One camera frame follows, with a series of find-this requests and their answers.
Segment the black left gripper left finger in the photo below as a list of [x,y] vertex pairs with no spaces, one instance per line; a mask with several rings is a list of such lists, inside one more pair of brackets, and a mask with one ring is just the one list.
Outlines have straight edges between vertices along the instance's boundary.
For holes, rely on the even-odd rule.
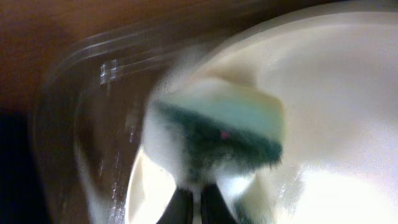
[[175,189],[170,202],[157,224],[192,224],[193,194],[191,191]]

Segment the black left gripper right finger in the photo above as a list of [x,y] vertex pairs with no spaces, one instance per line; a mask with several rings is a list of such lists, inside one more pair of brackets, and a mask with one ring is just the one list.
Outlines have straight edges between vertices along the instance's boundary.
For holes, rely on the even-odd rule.
[[202,224],[237,224],[216,184],[202,190],[200,212]]

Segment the green yellow sponge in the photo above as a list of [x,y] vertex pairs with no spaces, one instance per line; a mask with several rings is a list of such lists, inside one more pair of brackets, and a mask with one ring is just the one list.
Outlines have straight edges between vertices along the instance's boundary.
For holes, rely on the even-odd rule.
[[221,79],[157,95],[142,130],[146,156],[181,188],[275,166],[284,150],[284,109],[275,96]]

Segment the white plate with orange streak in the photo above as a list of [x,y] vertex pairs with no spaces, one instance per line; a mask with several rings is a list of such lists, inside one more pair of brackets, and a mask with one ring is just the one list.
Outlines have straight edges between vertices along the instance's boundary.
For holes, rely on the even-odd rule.
[[311,7],[152,89],[126,223],[396,223],[397,2]]

